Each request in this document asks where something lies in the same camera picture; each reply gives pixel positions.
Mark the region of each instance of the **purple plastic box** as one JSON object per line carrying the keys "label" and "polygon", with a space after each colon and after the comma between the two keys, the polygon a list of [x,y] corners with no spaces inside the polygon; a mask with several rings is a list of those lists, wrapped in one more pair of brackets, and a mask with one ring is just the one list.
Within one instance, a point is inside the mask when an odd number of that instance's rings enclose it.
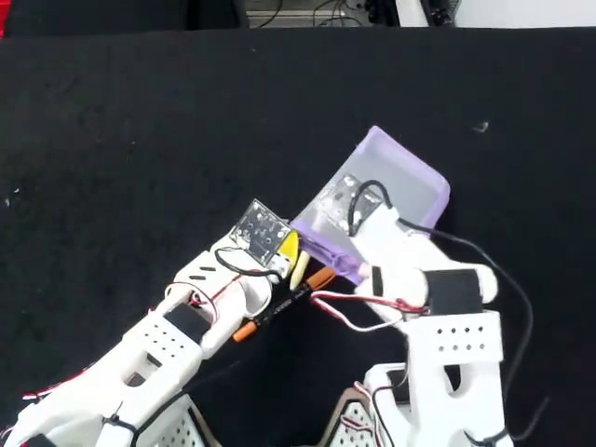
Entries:
{"label": "purple plastic box", "polygon": [[345,197],[333,201],[342,196],[341,192],[335,193],[339,191],[338,185],[346,188],[349,179],[360,183],[380,181],[401,216],[429,227],[434,227],[445,210],[450,187],[442,175],[381,129],[373,127],[369,130],[342,167],[291,222],[303,238],[304,250],[332,266],[338,275],[360,284],[362,278],[358,268],[362,258],[347,236],[345,222],[342,222],[346,212]]}

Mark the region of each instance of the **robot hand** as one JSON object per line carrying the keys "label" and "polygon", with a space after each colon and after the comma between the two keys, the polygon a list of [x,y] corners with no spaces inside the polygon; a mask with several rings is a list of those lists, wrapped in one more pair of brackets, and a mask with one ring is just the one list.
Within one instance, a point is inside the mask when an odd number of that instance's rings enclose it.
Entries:
{"label": "robot hand", "polygon": [[76,378],[30,396],[34,403],[19,414],[4,445],[159,445],[163,430],[155,427],[185,424],[192,413],[184,386],[201,362],[244,318],[267,307],[272,286],[289,269],[290,260],[276,254],[264,270],[226,235],[183,268],[163,301],[105,356]]}
{"label": "robot hand", "polygon": [[[382,205],[351,239],[365,260],[359,270],[365,279],[345,298],[365,302],[384,323],[356,327],[321,305],[330,295],[313,293],[316,304],[352,330],[389,326],[407,337],[407,363],[375,365],[363,384],[355,383],[370,427],[356,424],[351,412],[359,403],[351,401],[337,414],[331,444],[368,429],[372,445],[468,446],[467,436],[482,440],[505,426],[500,317],[482,307],[496,296],[496,277],[486,265],[449,259],[427,235],[403,231],[398,221],[398,212]],[[445,371],[450,365],[460,372],[457,389]],[[512,442],[505,436],[495,445]]]}

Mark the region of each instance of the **black table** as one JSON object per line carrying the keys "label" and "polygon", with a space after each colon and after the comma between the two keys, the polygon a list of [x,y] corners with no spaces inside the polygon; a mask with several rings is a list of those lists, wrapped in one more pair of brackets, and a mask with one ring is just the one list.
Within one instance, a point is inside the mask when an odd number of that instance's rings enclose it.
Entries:
{"label": "black table", "polygon": [[[353,29],[2,43],[2,420],[20,393],[117,343],[253,197],[295,215],[378,124],[451,183],[440,228],[476,240],[532,296],[510,428],[549,394],[527,445],[583,445],[596,397],[595,44],[594,30]],[[497,307],[510,356],[522,307],[507,288]],[[204,373],[236,358],[196,393],[216,436],[298,444],[375,362],[402,360],[403,340],[303,305]]]}

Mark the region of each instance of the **black wire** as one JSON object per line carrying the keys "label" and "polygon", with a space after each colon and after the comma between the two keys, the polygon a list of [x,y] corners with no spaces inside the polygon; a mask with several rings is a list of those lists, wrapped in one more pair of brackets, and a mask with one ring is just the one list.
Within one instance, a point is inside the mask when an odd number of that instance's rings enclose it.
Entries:
{"label": "black wire", "polygon": [[509,283],[509,285],[515,290],[516,293],[521,298],[521,301],[525,307],[525,314],[526,314],[526,323],[525,328],[523,331],[523,335],[521,336],[520,344],[518,345],[518,349],[513,356],[513,360],[509,365],[509,371],[505,376],[505,380],[503,381],[503,399],[504,402],[507,403],[507,398],[509,391],[511,389],[511,383],[515,378],[515,374],[517,373],[518,369],[520,368],[520,364],[523,360],[523,355],[525,354],[525,350],[530,344],[530,338],[532,337],[532,330],[534,329],[534,310],[532,309],[532,303],[530,302],[530,298],[528,298],[528,294],[525,290],[520,286],[518,281],[515,280],[503,267],[496,263],[496,261],[491,258],[486,251],[476,245],[474,242],[471,242],[467,239],[463,239],[461,237],[457,237],[454,235],[450,235],[449,233],[445,233],[440,230],[435,230],[433,228],[427,228],[422,225],[417,225],[416,223],[412,223],[407,221],[401,217],[398,218],[398,222],[401,224],[412,228],[412,230],[422,231],[424,233],[428,233],[434,237],[441,237],[443,239],[451,240],[452,242],[457,242],[458,244],[465,245],[470,247],[474,251],[476,251],[482,258],[486,260],[486,262],[496,270],[505,280]]}
{"label": "black wire", "polygon": [[321,3],[319,6],[313,9],[313,26],[317,26],[317,11],[322,9],[323,7],[327,6],[330,3],[335,2],[336,0],[326,0],[325,2]]}
{"label": "black wire", "polygon": [[347,207],[347,235],[350,237],[354,237],[359,230],[360,224],[357,227],[354,227],[354,212],[356,211],[356,204],[358,203],[358,199],[362,196],[362,193],[369,187],[369,186],[376,186],[381,190],[383,194],[383,200],[388,208],[393,208],[393,203],[391,202],[391,197],[389,197],[389,193],[387,192],[387,188],[385,185],[379,182],[378,180],[368,180],[361,184],[359,188],[356,190],[356,194],[350,200],[350,204]]}
{"label": "black wire", "polygon": [[281,12],[281,9],[283,9],[283,0],[278,0],[278,8],[276,9],[276,12],[274,12],[273,16],[271,16],[269,19],[267,19],[267,21],[265,23],[261,23],[259,26],[257,26],[257,28],[264,28],[269,23],[271,23],[273,20],[275,20],[278,17],[279,13]]}
{"label": "black wire", "polygon": [[362,25],[362,22],[354,17],[332,17],[330,19],[325,19],[324,21],[322,21],[319,25],[317,26],[325,26],[327,23],[332,22],[334,20],[341,20],[342,21],[342,26],[344,26],[344,22],[343,20],[352,20],[355,21],[359,26],[364,26]]}
{"label": "black wire", "polygon": [[281,274],[277,270],[244,270],[240,267],[236,267],[235,265],[228,263],[220,254],[220,251],[232,251],[232,250],[236,250],[236,249],[227,249],[227,248],[216,249],[213,252],[213,256],[215,256],[215,259],[217,260],[218,263],[223,265],[228,270],[232,270],[233,272],[236,272],[240,275],[244,275],[245,277],[257,278],[257,277],[268,277],[269,275],[273,275],[279,279],[279,282],[283,281]]}
{"label": "black wire", "polygon": [[[359,197],[364,192],[364,190],[367,189],[369,186],[373,186],[373,185],[377,186],[381,190],[381,193],[383,194],[383,199],[384,199],[387,207],[393,208],[393,204],[389,197],[389,193],[388,193],[386,187],[381,182],[378,182],[376,180],[369,180],[368,182],[364,182],[359,187],[356,194],[352,197],[349,207],[348,207],[348,210],[347,210],[348,235],[351,237],[353,237],[358,232],[358,229],[359,229],[359,227],[356,227],[356,228],[354,227],[354,213],[356,210],[356,203],[357,203]],[[507,403],[508,394],[509,394],[509,391],[511,390],[511,384],[513,382],[513,379],[515,378],[515,375],[518,372],[518,369],[520,368],[520,365],[523,360],[523,356],[525,354],[525,351],[526,351],[528,345],[530,344],[530,339],[532,338],[532,330],[534,329],[534,309],[532,308],[532,303],[530,302],[530,298],[528,297],[527,293],[522,288],[522,286],[515,280],[515,278],[512,275],[510,275],[503,267],[501,267],[493,258],[491,258],[486,251],[484,251],[480,246],[476,245],[474,242],[471,242],[467,239],[463,239],[461,237],[451,235],[449,233],[445,233],[440,230],[436,230],[434,228],[428,228],[428,227],[425,227],[422,225],[418,225],[416,223],[412,223],[412,222],[407,221],[406,219],[403,219],[401,217],[398,218],[398,222],[400,224],[403,224],[403,225],[411,228],[412,230],[421,231],[423,233],[428,233],[429,235],[431,235],[433,237],[441,237],[443,239],[450,240],[452,242],[456,242],[458,244],[470,247],[471,249],[476,251],[482,258],[484,258],[484,260],[493,268],[493,270],[497,271],[509,283],[509,285],[513,288],[513,290],[515,290],[515,292],[520,296],[521,302],[523,303],[523,306],[525,307],[526,323],[525,323],[525,328],[523,330],[523,334],[521,336],[520,343],[518,344],[518,348],[513,356],[513,360],[509,364],[508,373],[506,374],[505,380],[503,381],[503,401],[504,401],[504,405],[505,405]],[[511,438],[513,440],[521,440],[521,439],[525,439],[528,436],[530,436],[538,422],[538,419],[540,418],[542,413],[545,411],[548,403],[549,403],[549,398],[545,398],[542,401],[542,403],[540,404],[540,406],[538,407],[538,409],[536,410],[530,425],[521,434],[511,435]]]}
{"label": "black wire", "polygon": [[389,438],[389,442],[391,442],[391,447],[395,447],[395,444],[393,443],[393,439],[391,439],[391,434],[389,433],[389,430],[387,430],[387,426],[385,425],[385,421],[383,420],[383,417],[381,417],[381,412],[379,412],[379,407],[376,404],[376,395],[379,391],[384,391],[386,389],[393,389],[396,387],[399,387],[403,384],[398,384],[398,385],[389,385],[389,386],[379,386],[378,388],[376,388],[372,395],[371,395],[371,402],[372,402],[372,406],[374,408],[374,414],[375,417],[379,418],[379,422],[381,423],[381,427],[383,427],[383,430],[385,431],[385,433],[387,434],[387,437]]}
{"label": "black wire", "polygon": [[339,13],[339,20],[342,23],[342,26],[344,26],[344,20],[342,17],[342,3],[344,2],[344,0],[337,0],[337,2],[335,3],[335,5],[333,6],[333,10],[332,10],[332,21],[333,18],[335,17],[335,11],[337,11]]}
{"label": "black wire", "polygon": [[183,386],[183,389],[181,389],[176,394],[174,394],[171,398],[166,400],[162,405],[160,405],[157,408],[157,410],[155,410],[155,412],[145,422],[142,423],[142,425],[136,430],[134,436],[132,437],[132,442],[130,443],[130,447],[135,447],[137,445],[137,440],[139,439],[141,434],[149,426],[151,426],[156,421],[156,419],[163,412],[165,412],[174,402],[176,402],[178,399],[182,398],[184,395],[190,393],[193,389],[197,388],[198,386],[201,386],[207,382],[210,382],[211,380],[214,380],[222,375],[227,374],[230,370],[236,368],[236,366],[238,366],[241,363],[242,363],[242,360],[236,360],[235,362],[231,363],[230,365],[226,366],[225,368],[222,368],[221,370],[214,372],[213,374],[208,375],[207,377],[198,377],[198,378],[188,382],[185,386]]}

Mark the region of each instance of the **dust speck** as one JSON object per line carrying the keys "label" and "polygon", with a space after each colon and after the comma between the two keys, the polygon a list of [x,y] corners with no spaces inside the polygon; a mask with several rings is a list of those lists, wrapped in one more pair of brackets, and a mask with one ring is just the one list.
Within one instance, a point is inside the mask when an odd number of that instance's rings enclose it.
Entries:
{"label": "dust speck", "polygon": [[482,121],[481,123],[478,123],[478,125],[474,126],[473,129],[475,132],[484,133],[486,130],[488,130],[488,126],[488,121]]}

